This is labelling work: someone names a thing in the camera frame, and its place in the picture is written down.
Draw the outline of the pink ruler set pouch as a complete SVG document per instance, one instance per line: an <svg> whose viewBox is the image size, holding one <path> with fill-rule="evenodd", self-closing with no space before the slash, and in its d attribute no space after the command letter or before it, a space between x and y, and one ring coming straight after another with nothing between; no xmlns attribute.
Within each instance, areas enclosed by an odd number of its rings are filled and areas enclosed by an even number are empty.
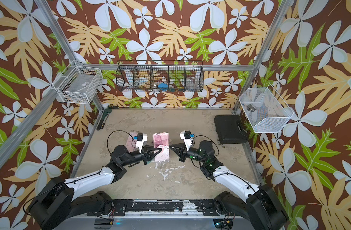
<svg viewBox="0 0 351 230"><path fill-rule="evenodd" d="M129 132L129 137L127 138L127 141L126 141L126 148L129 152L133 152L135 151L137 148L136 148L136 142L137 140L135 139L135 137L138 135L138 132L137 131L134 131L134 130L131 130Z"/></svg>
<svg viewBox="0 0 351 230"><path fill-rule="evenodd" d="M162 151L155 156L155 162L162 163L170 160L169 133L153 134L153 145Z"/></svg>

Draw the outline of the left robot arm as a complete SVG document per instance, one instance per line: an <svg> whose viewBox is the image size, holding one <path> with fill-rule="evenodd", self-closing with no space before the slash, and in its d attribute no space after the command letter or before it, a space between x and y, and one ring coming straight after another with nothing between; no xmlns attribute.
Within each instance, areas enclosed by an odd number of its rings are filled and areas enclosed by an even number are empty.
<svg viewBox="0 0 351 230"><path fill-rule="evenodd" d="M126 146L119 145L111 153L110 162L101 169L77 178L53 178L24 212L31 215L42 230L52 230L66 219L85 213L106 215L112 209L112 198L105 192L88 196L86 193L117 182L125 175L126 166L147 164L161 151L146 145L129 152Z"/></svg>

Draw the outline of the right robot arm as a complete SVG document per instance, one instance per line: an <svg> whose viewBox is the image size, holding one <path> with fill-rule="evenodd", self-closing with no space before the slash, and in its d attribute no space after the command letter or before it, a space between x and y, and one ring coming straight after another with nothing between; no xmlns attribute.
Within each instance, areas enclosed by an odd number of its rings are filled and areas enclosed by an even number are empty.
<svg viewBox="0 0 351 230"><path fill-rule="evenodd" d="M250 183L234 174L217 159L211 141L203 140L198 148L185 143L169 148L181 162L186 159L197 161L208 180L228 188L214 199L219 214L243 217L256 230L279 230L288 222L289 216L273 189L268 185Z"/></svg>

